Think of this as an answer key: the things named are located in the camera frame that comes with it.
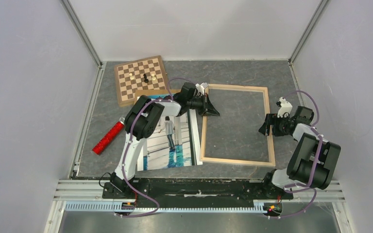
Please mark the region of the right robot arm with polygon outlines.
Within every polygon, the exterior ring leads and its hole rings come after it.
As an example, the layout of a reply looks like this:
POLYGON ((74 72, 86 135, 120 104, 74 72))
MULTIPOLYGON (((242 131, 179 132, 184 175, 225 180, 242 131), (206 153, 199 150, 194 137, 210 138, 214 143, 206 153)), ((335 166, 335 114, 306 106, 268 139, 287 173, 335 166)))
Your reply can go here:
POLYGON ((298 143, 286 169, 268 172, 261 185, 261 192, 267 198, 274 198, 282 192, 293 192, 315 188, 325 190, 333 178, 340 145, 330 142, 311 126, 314 112, 307 107, 297 107, 295 114, 288 112, 266 114, 259 132, 266 136, 292 136, 298 143))

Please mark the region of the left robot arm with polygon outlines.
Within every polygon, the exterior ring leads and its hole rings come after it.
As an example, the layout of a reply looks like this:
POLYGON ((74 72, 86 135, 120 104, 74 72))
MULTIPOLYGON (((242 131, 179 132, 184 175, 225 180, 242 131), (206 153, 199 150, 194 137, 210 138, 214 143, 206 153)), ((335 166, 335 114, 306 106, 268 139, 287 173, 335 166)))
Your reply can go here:
POLYGON ((130 180, 135 177, 136 164, 142 147, 147 142, 162 116, 180 117, 188 110, 197 110, 204 117, 220 113, 209 100, 205 90, 208 83, 186 82, 177 93, 166 92, 158 98, 141 95, 124 118, 125 144, 115 171, 111 173, 110 184, 121 198, 131 196, 133 185, 130 180))

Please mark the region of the wooden picture frame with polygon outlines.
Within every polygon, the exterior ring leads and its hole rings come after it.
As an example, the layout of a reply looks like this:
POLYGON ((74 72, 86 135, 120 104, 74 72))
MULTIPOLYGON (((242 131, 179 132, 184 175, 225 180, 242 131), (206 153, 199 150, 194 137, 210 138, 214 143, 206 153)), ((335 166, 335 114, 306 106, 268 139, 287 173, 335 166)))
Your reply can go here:
MULTIPOLYGON (((208 94, 210 90, 226 90, 226 91, 243 91, 243 92, 259 92, 263 94, 264 101, 264 112, 265 114, 270 113, 269 94, 267 87, 261 86, 243 86, 243 85, 227 85, 227 84, 209 84, 205 89, 205 93, 208 94)), ((205 156, 206 149, 206 132, 207 132, 207 117, 203 117, 202 133, 201 133, 201 150, 200 150, 200 161, 205 163, 218 163, 218 164, 229 164, 229 165, 243 165, 243 166, 262 166, 262 167, 275 167, 275 153, 273 145, 273 137, 270 134, 266 136, 268 146, 268 162, 261 161, 249 161, 249 160, 238 160, 238 159, 221 159, 212 158, 205 156)))

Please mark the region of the printed photo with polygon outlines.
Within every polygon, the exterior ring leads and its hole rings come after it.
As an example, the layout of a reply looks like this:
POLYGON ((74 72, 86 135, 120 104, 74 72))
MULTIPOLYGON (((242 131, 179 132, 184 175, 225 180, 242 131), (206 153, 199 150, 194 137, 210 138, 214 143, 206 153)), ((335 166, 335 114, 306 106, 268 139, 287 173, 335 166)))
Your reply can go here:
POLYGON ((155 130, 141 149, 137 171, 203 164, 196 110, 171 116, 168 115, 170 109, 165 107, 155 130))

